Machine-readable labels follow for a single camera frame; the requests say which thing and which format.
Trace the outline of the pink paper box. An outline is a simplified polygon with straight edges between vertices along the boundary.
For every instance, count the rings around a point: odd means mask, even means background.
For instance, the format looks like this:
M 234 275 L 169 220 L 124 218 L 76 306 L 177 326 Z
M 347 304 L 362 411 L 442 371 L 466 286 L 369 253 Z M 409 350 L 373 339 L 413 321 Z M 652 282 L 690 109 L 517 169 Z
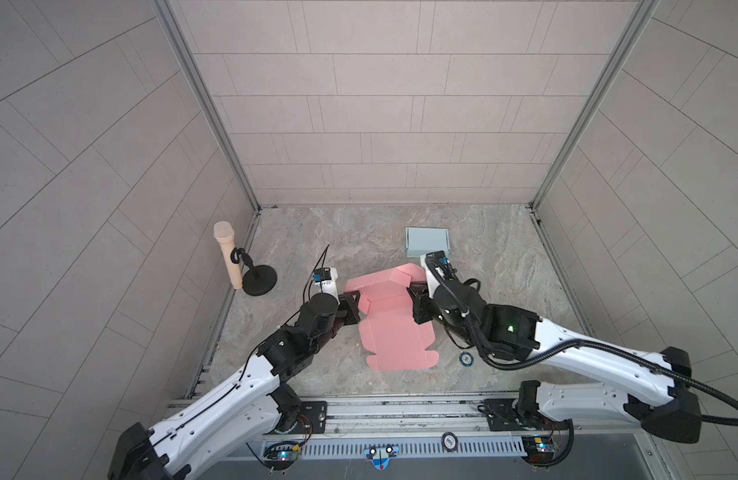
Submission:
M 430 346 L 435 340 L 430 323 L 418 324 L 408 288 L 427 284 L 425 270 L 412 263 L 352 278 L 346 292 L 360 294 L 359 322 L 363 347 L 371 354 L 368 366 L 379 372 L 429 369 L 439 361 Z

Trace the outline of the light blue paper box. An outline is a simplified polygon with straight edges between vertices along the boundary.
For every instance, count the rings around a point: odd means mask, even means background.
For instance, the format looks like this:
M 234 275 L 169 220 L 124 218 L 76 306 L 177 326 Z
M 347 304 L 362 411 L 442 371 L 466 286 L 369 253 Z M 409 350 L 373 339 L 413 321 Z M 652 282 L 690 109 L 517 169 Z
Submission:
M 450 235 L 445 228 L 407 227 L 406 252 L 409 258 L 420 257 L 428 253 L 443 251 L 450 254 Z

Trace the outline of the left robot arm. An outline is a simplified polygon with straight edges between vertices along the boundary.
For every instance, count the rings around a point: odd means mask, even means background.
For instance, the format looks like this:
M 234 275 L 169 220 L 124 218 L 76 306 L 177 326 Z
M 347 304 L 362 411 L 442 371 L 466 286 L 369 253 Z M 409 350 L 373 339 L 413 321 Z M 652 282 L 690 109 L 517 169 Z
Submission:
M 307 368 L 344 325 L 359 322 L 360 294 L 317 293 L 254 347 L 244 366 L 185 409 L 118 438 L 109 479 L 196 479 L 244 442 L 297 421 L 301 405 L 287 382 Z

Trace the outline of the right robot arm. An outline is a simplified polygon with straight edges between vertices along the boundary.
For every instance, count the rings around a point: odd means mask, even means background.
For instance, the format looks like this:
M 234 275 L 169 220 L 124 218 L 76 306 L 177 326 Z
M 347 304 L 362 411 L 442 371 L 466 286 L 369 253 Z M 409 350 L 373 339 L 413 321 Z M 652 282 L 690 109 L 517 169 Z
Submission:
M 703 415 L 689 354 L 626 350 L 571 331 L 529 310 L 487 303 L 470 279 L 408 291 L 413 318 L 436 320 L 490 367 L 517 371 L 542 363 L 590 378 L 585 385 L 525 381 L 515 410 L 519 418 L 565 422 L 599 417 L 636 423 L 659 438 L 699 441 Z

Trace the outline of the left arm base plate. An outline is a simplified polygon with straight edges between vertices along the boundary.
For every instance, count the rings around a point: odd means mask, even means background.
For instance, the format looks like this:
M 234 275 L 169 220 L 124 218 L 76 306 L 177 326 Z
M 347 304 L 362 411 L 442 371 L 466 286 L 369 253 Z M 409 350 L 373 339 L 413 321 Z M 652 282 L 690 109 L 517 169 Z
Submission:
M 307 433 L 323 434 L 326 429 L 328 403 L 325 401 L 305 401 L 300 405 L 294 423 L 285 430 L 278 430 L 281 435 L 300 435 Z

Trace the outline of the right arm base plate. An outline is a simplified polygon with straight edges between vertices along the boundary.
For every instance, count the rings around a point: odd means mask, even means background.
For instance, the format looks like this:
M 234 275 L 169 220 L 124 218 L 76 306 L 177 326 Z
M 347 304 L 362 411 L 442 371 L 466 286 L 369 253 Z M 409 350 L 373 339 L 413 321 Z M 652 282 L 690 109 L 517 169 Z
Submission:
M 551 431 L 569 430 L 568 421 L 555 421 L 539 412 L 531 400 L 486 399 L 478 411 L 487 418 L 491 431 Z

